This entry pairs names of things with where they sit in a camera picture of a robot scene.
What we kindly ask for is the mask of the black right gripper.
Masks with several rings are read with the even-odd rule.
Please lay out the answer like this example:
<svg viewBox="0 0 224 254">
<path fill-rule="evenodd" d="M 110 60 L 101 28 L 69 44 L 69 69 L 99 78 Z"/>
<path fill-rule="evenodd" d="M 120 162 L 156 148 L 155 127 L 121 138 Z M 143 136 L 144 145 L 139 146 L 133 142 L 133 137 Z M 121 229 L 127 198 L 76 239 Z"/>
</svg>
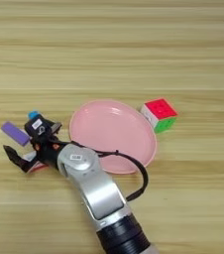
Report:
<svg viewBox="0 0 224 254">
<path fill-rule="evenodd" d="M 61 150 L 68 145 L 68 142 L 61 141 L 57 133 L 61 128 L 61 123 L 56 122 L 51 126 L 51 131 L 35 136 L 31 139 L 31 144 L 37 152 L 37 157 L 31 161 L 21 158 L 18 153 L 10 146 L 4 145 L 3 148 L 9 160 L 18 166 L 25 174 L 39 160 L 41 163 L 58 169 L 57 158 Z"/>
</svg>

